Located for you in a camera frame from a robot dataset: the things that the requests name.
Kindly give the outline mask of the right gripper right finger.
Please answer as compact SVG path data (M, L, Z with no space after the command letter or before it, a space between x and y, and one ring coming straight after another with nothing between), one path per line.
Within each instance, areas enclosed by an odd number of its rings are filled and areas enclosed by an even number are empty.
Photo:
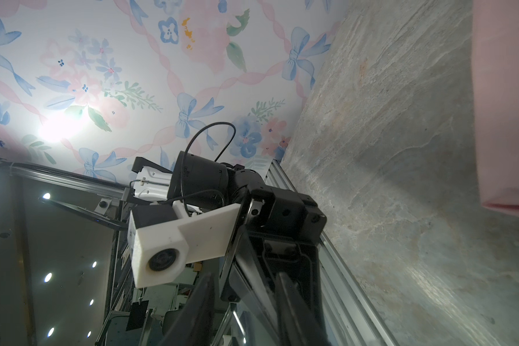
M314 318L292 280L280 272L275 281L279 345L330 345L325 331Z

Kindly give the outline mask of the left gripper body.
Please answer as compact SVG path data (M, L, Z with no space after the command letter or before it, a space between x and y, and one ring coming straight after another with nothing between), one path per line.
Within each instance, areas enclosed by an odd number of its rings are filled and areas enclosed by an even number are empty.
M291 190L249 185L231 189L229 200L240 205L234 230L237 226L246 225L255 232L285 239L284 254L272 261L276 277L278 273L285 272L305 302L319 303L317 245L327 217L313 198ZM219 284L221 299L237 302L236 296L222 296L222 270Z

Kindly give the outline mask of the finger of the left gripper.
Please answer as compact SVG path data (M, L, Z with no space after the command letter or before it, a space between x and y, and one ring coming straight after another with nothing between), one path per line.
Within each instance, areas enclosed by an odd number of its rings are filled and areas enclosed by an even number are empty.
M285 239L237 226L222 270L222 296L236 296L254 314L271 340L281 344L274 261L285 252Z

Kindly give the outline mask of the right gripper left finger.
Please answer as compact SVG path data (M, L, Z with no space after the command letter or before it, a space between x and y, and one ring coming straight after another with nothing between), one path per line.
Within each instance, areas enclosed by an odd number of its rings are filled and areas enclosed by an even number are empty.
M215 314L215 285L211 273L204 275L195 287L182 313L164 337L161 346L210 345Z

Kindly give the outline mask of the purple wrapping paper sheet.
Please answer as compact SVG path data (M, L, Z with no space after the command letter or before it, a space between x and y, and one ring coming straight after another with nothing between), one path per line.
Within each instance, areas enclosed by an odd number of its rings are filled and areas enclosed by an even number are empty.
M519 217L519 1L474 1L471 70L481 204Z

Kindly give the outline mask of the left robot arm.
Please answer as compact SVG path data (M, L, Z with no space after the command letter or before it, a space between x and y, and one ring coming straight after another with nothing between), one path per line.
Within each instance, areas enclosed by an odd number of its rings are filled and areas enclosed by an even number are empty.
M181 152L173 171L139 158L128 239L137 288L171 283L187 264L222 257L167 326L163 345L209 345L214 294L242 302L278 345L327 345L314 199L253 170Z

